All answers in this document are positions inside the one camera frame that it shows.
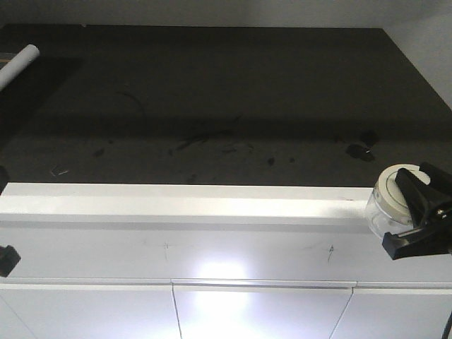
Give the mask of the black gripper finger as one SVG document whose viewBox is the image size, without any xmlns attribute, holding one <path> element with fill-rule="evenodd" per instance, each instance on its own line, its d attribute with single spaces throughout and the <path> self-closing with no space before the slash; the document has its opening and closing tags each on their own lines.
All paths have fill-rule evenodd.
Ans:
<svg viewBox="0 0 452 339">
<path fill-rule="evenodd" d="M 425 184 L 407 166 L 397 171 L 395 183 L 407 203 L 414 226 L 431 226 L 451 219 L 451 174 L 422 162 L 419 171 L 428 176 Z"/>
<path fill-rule="evenodd" d="M 392 260 L 451 254 L 451 213 L 434 213 L 406 232 L 387 232 L 382 247 Z"/>
<path fill-rule="evenodd" d="M 10 275 L 12 270 L 17 266 L 20 262 L 20 254 L 16 251 L 16 249 L 11 246 L 1 247 L 0 253 L 0 275 L 3 278 L 6 278 Z"/>
<path fill-rule="evenodd" d="M 9 182 L 9 175 L 5 167 L 0 166 L 0 194 L 3 193 L 6 185 Z"/>
</svg>

